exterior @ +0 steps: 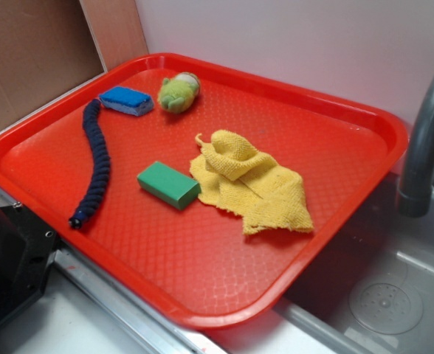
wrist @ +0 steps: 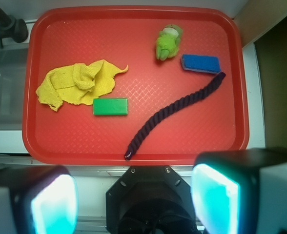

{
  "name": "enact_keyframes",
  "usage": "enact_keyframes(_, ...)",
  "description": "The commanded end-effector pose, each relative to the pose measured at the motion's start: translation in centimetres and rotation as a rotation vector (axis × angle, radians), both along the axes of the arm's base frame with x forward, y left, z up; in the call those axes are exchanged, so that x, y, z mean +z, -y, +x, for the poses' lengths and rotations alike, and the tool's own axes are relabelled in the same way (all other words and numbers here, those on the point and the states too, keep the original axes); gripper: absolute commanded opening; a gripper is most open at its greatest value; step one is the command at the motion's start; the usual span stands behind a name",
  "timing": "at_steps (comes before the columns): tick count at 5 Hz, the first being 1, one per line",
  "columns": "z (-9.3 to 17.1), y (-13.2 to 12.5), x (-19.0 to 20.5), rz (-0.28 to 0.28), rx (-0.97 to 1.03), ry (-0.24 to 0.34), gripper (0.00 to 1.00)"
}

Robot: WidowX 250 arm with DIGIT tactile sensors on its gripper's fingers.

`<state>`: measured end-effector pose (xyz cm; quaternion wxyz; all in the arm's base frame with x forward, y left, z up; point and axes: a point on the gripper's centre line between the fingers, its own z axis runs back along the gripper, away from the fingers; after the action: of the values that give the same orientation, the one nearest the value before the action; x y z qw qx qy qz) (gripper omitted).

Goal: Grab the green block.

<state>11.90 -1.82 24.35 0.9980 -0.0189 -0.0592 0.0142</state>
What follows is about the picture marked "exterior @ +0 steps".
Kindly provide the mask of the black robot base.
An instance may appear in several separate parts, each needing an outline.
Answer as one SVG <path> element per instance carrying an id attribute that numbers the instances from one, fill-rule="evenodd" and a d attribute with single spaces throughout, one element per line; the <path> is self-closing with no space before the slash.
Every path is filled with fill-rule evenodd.
<path id="1" fill-rule="evenodd" d="M 57 232 L 25 206 L 0 206 L 0 328 L 39 300 Z"/>

